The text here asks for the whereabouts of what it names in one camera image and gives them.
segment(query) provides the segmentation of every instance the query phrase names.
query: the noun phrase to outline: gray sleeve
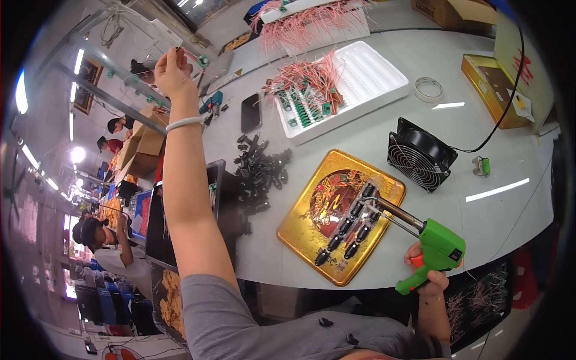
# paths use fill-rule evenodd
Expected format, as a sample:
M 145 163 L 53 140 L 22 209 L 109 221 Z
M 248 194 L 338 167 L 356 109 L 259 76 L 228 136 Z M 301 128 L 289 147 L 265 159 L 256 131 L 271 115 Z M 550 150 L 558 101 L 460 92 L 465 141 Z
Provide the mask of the gray sleeve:
M 248 359 L 260 326 L 238 290 L 212 275 L 181 280 L 186 340 L 193 359 Z

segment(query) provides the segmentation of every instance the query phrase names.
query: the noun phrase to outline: framed picture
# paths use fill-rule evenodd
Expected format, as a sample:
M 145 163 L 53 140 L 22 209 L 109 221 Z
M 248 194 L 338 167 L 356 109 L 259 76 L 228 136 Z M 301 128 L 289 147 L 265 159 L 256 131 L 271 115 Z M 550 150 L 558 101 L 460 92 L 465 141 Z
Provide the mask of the framed picture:
M 92 85 L 97 86 L 103 69 L 104 66 L 100 66 L 97 62 L 89 58 L 84 58 L 82 60 L 82 65 L 80 65 L 80 72 L 78 75 L 80 75 L 84 80 L 89 81 Z M 79 86 L 78 89 L 76 89 L 74 107 L 86 115 L 90 115 L 93 97 L 94 95 Z

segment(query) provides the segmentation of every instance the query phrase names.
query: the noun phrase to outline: cooling fan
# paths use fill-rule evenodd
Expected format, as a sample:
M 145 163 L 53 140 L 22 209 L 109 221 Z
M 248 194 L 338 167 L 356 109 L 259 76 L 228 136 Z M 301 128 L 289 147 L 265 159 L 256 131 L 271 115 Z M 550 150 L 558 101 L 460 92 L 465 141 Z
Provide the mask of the cooling fan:
M 428 131 L 398 118 L 398 132 L 390 132 L 388 163 L 429 194 L 450 176 L 456 151 Z

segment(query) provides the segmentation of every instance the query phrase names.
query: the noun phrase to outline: fan grille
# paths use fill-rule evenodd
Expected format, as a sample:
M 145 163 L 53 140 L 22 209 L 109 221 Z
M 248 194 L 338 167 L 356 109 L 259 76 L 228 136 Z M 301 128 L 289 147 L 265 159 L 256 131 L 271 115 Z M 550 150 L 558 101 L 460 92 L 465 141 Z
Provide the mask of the fan grille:
M 388 161 L 410 180 L 432 191 L 442 183 L 443 172 L 438 164 L 409 146 L 395 143 L 388 147 Z

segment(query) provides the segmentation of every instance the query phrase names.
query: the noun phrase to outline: gold box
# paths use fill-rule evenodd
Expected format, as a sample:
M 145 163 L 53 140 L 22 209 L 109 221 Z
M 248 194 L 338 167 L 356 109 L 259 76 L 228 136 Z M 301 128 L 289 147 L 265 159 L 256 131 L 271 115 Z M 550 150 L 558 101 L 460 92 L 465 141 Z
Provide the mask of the gold box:
M 489 56 L 464 54 L 462 57 L 462 72 L 474 86 L 480 98 L 488 108 L 494 123 L 497 123 L 510 100 L 508 89 L 514 88 L 514 79 Z M 501 129 L 523 127 L 530 123 L 528 118 L 518 116 L 511 104 L 506 116 L 498 126 Z
M 406 187 L 400 180 L 343 151 L 330 150 L 276 233 L 285 246 L 336 286 L 345 286 L 352 280 L 390 224 L 381 217 L 360 243 L 358 252 L 346 260 L 344 251 L 360 227 L 361 222 L 357 222 L 328 260 L 319 267 L 314 265 L 320 248 L 326 249 L 329 236 L 368 180 L 378 186 L 379 193 L 375 196 L 395 205 L 400 205 L 404 199 Z

